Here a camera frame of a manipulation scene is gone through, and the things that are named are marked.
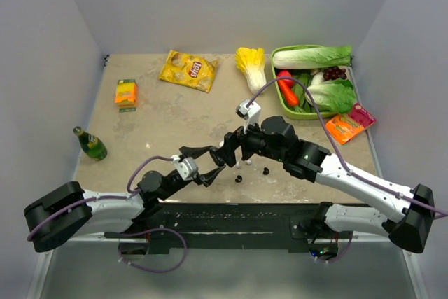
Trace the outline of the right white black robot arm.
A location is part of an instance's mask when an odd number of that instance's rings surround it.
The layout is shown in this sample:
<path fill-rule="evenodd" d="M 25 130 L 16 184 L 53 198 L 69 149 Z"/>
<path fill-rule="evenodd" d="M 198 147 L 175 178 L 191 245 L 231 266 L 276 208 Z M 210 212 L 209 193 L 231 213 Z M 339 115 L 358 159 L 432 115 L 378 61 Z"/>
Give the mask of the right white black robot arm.
<path fill-rule="evenodd" d="M 391 183 L 346 164 L 328 149 L 300 139 L 281 116 L 227 133 L 222 144 L 211 149 L 211 156 L 218 165 L 234 167 L 237 149 L 241 149 L 243 160 L 252 155 L 269 158 L 280 162 L 297 179 L 335 188 L 363 202 L 363 206 L 353 207 L 323 203 L 310 222 L 316 236 L 366 232 L 387 237 L 412 253 L 424 251 L 435 219 L 433 191 L 429 187 Z"/>

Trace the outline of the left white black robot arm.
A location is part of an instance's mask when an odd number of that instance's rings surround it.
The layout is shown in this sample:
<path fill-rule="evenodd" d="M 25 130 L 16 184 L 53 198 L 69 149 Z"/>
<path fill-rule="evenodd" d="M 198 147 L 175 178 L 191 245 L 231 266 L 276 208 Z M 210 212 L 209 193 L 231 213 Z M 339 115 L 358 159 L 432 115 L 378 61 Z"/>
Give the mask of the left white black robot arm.
<path fill-rule="evenodd" d="M 166 200 L 189 183 L 210 186 L 225 168 L 216 147 L 180 148 L 180 155 L 168 159 L 174 170 L 167 175 L 156 171 L 144 174 L 136 189 L 125 193 L 84 190 L 70 181 L 32 202 L 24 209 L 29 234 L 37 252 L 47 252 L 72 237 L 100 232 L 125 233 L 138 237 L 145 229 L 144 218 L 160 209 Z"/>

